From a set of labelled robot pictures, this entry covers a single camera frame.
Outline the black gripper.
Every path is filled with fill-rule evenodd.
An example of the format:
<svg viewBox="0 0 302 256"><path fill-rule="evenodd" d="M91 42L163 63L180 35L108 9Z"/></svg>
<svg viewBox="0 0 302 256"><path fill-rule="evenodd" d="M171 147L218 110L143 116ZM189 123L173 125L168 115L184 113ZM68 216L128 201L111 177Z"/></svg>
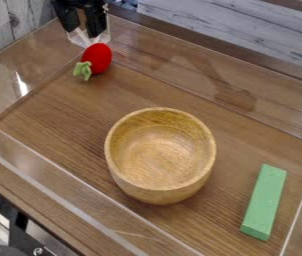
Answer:
<svg viewBox="0 0 302 256"><path fill-rule="evenodd" d="M83 9L85 14L85 28L89 38L97 37L107 29L105 13L101 6L104 0L52 0L53 9L61 26L67 32L72 32L80 26L77 10Z"/></svg>

